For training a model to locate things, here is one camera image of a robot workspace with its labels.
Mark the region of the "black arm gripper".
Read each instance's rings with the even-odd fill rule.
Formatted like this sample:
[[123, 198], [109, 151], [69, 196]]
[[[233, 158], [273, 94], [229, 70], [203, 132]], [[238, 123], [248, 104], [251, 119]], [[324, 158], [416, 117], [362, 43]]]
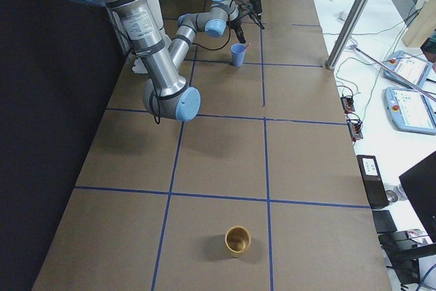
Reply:
[[240, 18], [236, 17], [233, 20], [229, 20], [228, 26], [231, 30], [233, 30], [235, 32], [236, 37], [238, 39], [238, 42], [240, 44], [246, 44], [246, 39], [245, 39], [245, 35], [244, 35], [244, 32], [243, 32], [242, 27], [241, 27]]

